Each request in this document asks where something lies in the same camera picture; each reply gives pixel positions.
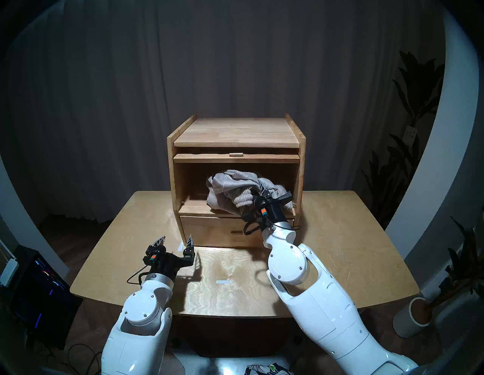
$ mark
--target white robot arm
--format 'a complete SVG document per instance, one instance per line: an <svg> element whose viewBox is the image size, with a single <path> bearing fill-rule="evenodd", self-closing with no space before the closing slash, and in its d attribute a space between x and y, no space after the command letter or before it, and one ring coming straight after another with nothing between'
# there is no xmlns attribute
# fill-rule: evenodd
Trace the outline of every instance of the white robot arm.
<svg viewBox="0 0 484 375"><path fill-rule="evenodd" d="M101 355L105 375L158 375L173 314L166 307L173 282L181 267L193 265L195 251L190 237L183 258L166 252L163 236L146 250L143 262L149 272L141 273L141 290L125 301Z"/></svg>
<svg viewBox="0 0 484 375"><path fill-rule="evenodd" d="M401 374L416 368L409 358L391 353L376 342L354 302L314 252L304 244L293 244L296 233L281 209L290 199L290 193L272 199L263 191L256 197L255 210L242 218L247 221L245 233L249 224L259 223L255 229L262 230L264 246L272 249L267 277L301 329L347 374ZM318 270L318 279L293 297L282 283L301 284L309 274L308 260Z"/></svg>

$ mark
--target wooden top panel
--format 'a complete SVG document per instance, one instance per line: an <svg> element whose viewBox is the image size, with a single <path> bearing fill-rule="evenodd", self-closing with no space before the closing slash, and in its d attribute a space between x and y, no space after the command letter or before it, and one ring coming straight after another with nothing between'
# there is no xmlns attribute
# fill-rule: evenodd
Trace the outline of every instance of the wooden top panel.
<svg viewBox="0 0 484 375"><path fill-rule="evenodd" d="M303 241L314 250L358 308L419 292L390 239L354 192L304 192L302 200L302 229L296 244ZM143 266L146 248L162 235L168 251L181 256L170 192L134 193L86 260L71 292L123 305L139 290L126 279ZM269 249L196 247L195 251L195 264L178 272L170 301L173 313L290 316L265 274ZM315 278L311 273L298 290ZM219 280L229 284L217 284Z"/></svg>
<svg viewBox="0 0 484 375"><path fill-rule="evenodd" d="M285 119L196 119L175 147L299 148Z"/></svg>

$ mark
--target potted plant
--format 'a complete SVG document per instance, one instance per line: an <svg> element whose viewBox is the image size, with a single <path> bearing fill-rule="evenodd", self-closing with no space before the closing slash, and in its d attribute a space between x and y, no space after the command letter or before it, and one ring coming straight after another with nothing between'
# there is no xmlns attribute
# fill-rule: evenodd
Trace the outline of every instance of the potted plant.
<svg viewBox="0 0 484 375"><path fill-rule="evenodd" d="M415 297L393 317L393 329L400 337L410 337L430 324L435 307L460 294L463 291L476 292L484 299L484 254L477 255L474 231L466 230L453 217L451 219L464 235L464 244L460 255L449 248L452 267L447 266L449 274L439 285L440 294L431 303L422 297Z"/></svg>
<svg viewBox="0 0 484 375"><path fill-rule="evenodd" d="M405 69L399 70L407 93L405 94L396 80L393 83L402 106L410 117L410 125L407 126L405 134L412 141L408 142L405 137L402 140L390 134L397 147L387 147L390 153L388 162L383 164L373 151L370 173L362 171L371 194L371 205L368 208L383 229L395 214L417 170L421 154L417 122L428 113L436 113L444 75L444 65L435 67L435 59L420 64L413 54L403 51L400 51L400 57Z"/></svg>

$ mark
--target wooden drawer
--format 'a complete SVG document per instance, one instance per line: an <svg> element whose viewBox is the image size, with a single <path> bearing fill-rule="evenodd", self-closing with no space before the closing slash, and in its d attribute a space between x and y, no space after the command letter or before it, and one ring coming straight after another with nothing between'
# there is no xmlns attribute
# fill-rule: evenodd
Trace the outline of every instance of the wooden drawer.
<svg viewBox="0 0 484 375"><path fill-rule="evenodd" d="M306 138L289 115L283 119L190 117L167 138L173 213L184 243L197 246L259 247L259 232L245 236L240 215L206 204L206 180L228 169L254 172L293 195L285 215L297 225L301 214Z"/></svg>
<svg viewBox="0 0 484 375"><path fill-rule="evenodd" d="M260 231L246 236L242 233L245 225L242 219L180 216L186 236L192 235L199 246L213 247L262 247ZM294 219L288 220L293 225Z"/></svg>

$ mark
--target fabric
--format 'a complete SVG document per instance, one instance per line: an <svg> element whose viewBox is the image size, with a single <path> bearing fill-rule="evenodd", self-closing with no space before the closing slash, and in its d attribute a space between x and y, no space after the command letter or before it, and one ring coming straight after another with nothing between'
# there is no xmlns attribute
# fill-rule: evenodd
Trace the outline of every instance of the fabric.
<svg viewBox="0 0 484 375"><path fill-rule="evenodd" d="M68 217L112 219L135 191L169 190L166 137L192 114L289 113L304 188L353 189L405 126L392 78L426 22L420 0L61 0L10 46L0 122Z"/></svg>
<svg viewBox="0 0 484 375"><path fill-rule="evenodd" d="M257 177L253 172L229 169L207 179L209 195L207 204L214 210L224 210L233 214L243 214L250 210L253 201L251 188L261 193L268 189L272 198L278 198L287 190L282 185L274 185L271 180ZM284 205L292 209L292 201Z"/></svg>
<svg viewBox="0 0 484 375"><path fill-rule="evenodd" d="M270 365L247 366L244 375L293 375L293 373L274 362Z"/></svg>

